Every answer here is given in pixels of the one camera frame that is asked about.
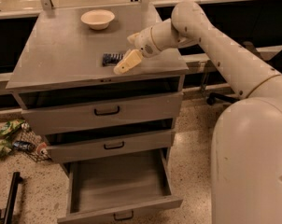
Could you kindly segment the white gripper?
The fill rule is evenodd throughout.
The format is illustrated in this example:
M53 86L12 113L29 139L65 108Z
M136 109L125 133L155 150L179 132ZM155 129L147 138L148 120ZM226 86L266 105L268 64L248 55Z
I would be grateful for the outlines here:
M117 75L124 74L139 65L143 56L149 58L161 53L154 43L151 27L142 30L140 33L129 35L127 40L137 49L129 49L117 63L114 67L114 73Z

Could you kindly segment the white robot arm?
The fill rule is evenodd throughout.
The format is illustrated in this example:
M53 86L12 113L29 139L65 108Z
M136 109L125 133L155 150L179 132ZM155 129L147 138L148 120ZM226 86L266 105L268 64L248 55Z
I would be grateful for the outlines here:
M130 35L123 74L184 42L199 45L237 94L211 145L212 224L282 224L282 74L222 33L184 1L169 20Z

